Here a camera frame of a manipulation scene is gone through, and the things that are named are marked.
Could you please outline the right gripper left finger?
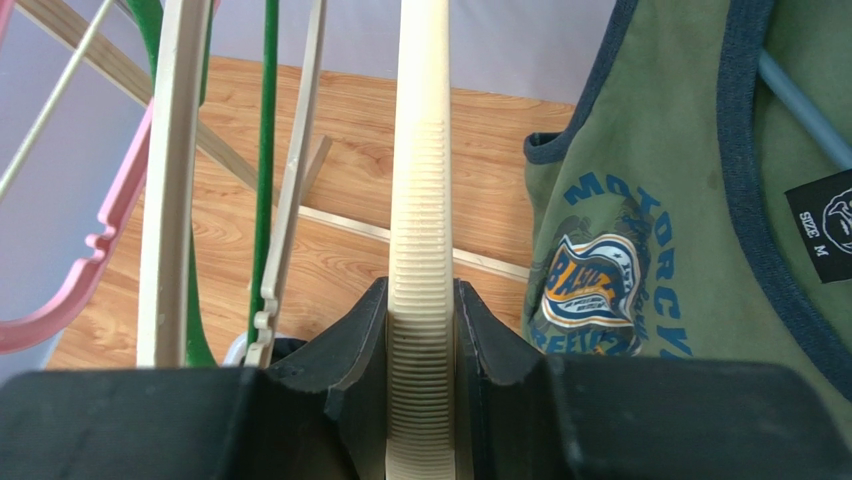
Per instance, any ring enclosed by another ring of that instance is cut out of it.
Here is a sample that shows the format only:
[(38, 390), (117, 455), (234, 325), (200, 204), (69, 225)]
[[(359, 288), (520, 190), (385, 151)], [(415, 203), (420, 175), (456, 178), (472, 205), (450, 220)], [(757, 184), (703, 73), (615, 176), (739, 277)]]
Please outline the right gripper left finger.
[(382, 479), (385, 316), (376, 280), (265, 369), (41, 371), (1, 390), (5, 479)]

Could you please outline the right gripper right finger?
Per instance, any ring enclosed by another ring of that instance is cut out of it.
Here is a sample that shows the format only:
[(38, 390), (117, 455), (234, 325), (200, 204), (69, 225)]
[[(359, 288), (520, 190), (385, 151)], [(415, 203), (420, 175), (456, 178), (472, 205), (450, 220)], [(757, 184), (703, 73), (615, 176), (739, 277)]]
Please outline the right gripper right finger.
[(816, 392), (759, 363), (543, 354), (454, 288), (462, 479), (847, 479)]

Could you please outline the light wooden hanger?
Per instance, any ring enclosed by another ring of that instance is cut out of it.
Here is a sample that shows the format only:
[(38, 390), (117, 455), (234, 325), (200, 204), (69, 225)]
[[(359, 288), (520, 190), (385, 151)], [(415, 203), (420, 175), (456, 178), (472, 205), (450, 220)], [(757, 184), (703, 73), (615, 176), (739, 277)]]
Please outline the light wooden hanger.
[(401, 4), (387, 318), (389, 479), (453, 479), (450, 8)]

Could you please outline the olive green tank top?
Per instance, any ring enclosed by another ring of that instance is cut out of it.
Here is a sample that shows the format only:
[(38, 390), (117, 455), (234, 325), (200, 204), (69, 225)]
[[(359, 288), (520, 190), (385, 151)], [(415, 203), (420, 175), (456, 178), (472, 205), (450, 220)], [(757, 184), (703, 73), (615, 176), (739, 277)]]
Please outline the olive green tank top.
[(619, 1), (567, 128), (527, 137), (522, 337), (549, 354), (781, 364), (851, 432), (847, 1)]

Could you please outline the pink plastic hanger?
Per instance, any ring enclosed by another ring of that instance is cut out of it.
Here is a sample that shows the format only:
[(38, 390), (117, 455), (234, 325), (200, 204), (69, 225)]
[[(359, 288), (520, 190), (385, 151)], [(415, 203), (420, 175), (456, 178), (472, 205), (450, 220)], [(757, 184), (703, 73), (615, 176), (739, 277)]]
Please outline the pink plastic hanger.
[[(153, 95), (153, 81), (63, 1), (3, 1), (1, 29), (5, 30), (16, 8), (57, 41), (76, 50), (85, 37), (91, 39), (83, 60), (145, 106)], [(42, 307), (22, 318), (1, 323), (1, 352), (31, 348), (66, 328), (96, 290), (121, 234), (130, 219), (145, 183), (151, 111), (147, 110), (127, 154), (97, 215), (100, 233), (86, 237), (92, 253), (76, 260), (57, 293)]]

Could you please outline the beige wooden hanger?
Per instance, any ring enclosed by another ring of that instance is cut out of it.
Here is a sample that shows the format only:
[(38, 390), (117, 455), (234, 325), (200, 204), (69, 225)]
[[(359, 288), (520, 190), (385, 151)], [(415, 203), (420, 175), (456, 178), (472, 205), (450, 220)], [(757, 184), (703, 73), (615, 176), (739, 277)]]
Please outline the beige wooden hanger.
[[(292, 246), (303, 195), (330, 149), (311, 143), (325, 31), (326, 2), (309, 17), (298, 103), (274, 229), (260, 284), (263, 306), (252, 318), (256, 338), (245, 364), (272, 362)], [(209, 1), (168, 1), (161, 22), (143, 221), (137, 364), (180, 368), (188, 356), (188, 287), (192, 180)]]

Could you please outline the teal plastic hanger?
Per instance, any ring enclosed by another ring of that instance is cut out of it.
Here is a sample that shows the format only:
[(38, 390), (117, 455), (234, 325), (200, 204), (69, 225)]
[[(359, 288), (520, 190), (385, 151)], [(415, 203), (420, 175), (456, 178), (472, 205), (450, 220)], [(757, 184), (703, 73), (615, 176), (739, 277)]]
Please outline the teal plastic hanger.
[(851, 145), (766, 49), (758, 56), (758, 73), (823, 153), (841, 170), (850, 170)]

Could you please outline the green plastic hanger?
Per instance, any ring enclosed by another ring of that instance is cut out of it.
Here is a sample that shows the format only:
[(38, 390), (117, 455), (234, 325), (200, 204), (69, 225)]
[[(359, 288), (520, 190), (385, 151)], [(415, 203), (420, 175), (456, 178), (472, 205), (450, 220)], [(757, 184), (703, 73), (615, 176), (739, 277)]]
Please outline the green plastic hanger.
[[(151, 77), (156, 77), (157, 56), (159, 53), (163, 7), (158, 1), (130, 1), (128, 7), (137, 23), (149, 57)], [(264, 16), (264, 55), (262, 108), (260, 137), (258, 147), (259, 178), (249, 184), (258, 188), (256, 198), (256, 223), (253, 252), (253, 270), (250, 283), (250, 310), (247, 337), (258, 337), (254, 327), (254, 316), (259, 312), (263, 301), (260, 297), (260, 284), (267, 260), (272, 221), (272, 203), (274, 197), (274, 147), (275, 119), (274, 108), (277, 101), (275, 86), (278, 60), (278, 13), (279, 3), (267, 1)], [(195, 245), (189, 245), (189, 278), (187, 291), (187, 339), (186, 363), (189, 367), (214, 367), (216, 361), (207, 343), (204, 333), (200, 294), (198, 287)]]

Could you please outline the cream plastic hanger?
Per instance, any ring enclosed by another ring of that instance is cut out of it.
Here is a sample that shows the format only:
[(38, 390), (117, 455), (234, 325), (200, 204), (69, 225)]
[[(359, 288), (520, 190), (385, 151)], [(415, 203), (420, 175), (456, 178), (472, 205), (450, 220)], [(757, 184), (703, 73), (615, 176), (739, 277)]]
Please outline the cream plastic hanger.
[(6, 170), (4, 171), (1, 177), (1, 201), (4, 201), (12, 184), (17, 179), (17, 176), (19, 175), (21, 169), (26, 163), (32, 148), (40, 137), (42, 130), (44, 129), (45, 125), (48, 123), (50, 117), (54, 113), (54, 110), (60, 98), (67, 90), (67, 87), (70, 84), (74, 73), (79, 68), (80, 64), (88, 53), (88, 50), (93, 40), (96, 38), (98, 30), (100, 29), (101, 24), (105, 20), (108, 11), (112, 7), (113, 3), (113, 0), (104, 0), (101, 3), (92, 21), (89, 23), (89, 26), (85, 30), (84, 35), (78, 42), (76, 48), (74, 49), (68, 63), (65, 65), (50, 95), (41, 107), (40, 112), (38, 113), (28, 132), (26, 133), (23, 141), (18, 146), (14, 157), (9, 162)]

